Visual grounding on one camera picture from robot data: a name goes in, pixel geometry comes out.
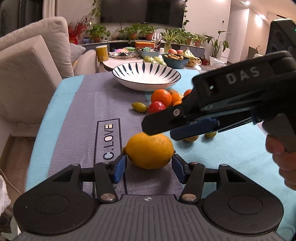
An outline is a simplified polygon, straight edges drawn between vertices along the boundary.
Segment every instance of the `gray pillow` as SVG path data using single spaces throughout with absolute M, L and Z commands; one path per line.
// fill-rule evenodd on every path
M 71 63 L 73 64 L 85 51 L 85 47 L 70 43 Z

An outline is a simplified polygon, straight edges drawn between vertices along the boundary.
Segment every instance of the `beige sofa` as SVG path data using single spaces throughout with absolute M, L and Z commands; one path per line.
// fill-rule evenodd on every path
M 96 52 L 73 69 L 67 22 L 46 18 L 0 38 L 0 116 L 15 122 L 14 136 L 36 136 L 63 78 L 96 73 Z

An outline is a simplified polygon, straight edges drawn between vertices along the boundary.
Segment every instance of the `hand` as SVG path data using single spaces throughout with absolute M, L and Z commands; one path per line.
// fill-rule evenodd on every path
M 285 185 L 296 190 L 296 152 L 285 152 L 284 145 L 269 135 L 266 138 L 266 150 L 273 154 L 273 160 L 279 166 L 279 174 L 285 179 Z

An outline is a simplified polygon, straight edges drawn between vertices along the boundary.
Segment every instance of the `white bowl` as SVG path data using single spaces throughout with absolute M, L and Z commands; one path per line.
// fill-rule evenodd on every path
M 172 87 L 181 74 L 171 67 L 153 63 L 126 63 L 116 66 L 112 73 L 120 84 L 138 91 L 155 91 Z

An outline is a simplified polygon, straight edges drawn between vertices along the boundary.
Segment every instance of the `white cable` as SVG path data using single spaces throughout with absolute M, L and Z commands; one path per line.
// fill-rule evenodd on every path
M 4 177 L 5 180 L 8 182 L 8 184 L 11 185 L 11 186 L 14 188 L 14 190 L 16 190 L 20 195 L 22 195 L 22 193 L 21 193 L 19 190 L 17 190 L 17 188 L 16 188 L 15 186 L 13 186 L 13 184 L 7 179 L 7 177 L 5 176 L 5 174 L 4 174 L 4 172 L 1 170 L 1 168 L 0 168 L 0 171 L 2 172 L 3 177 Z

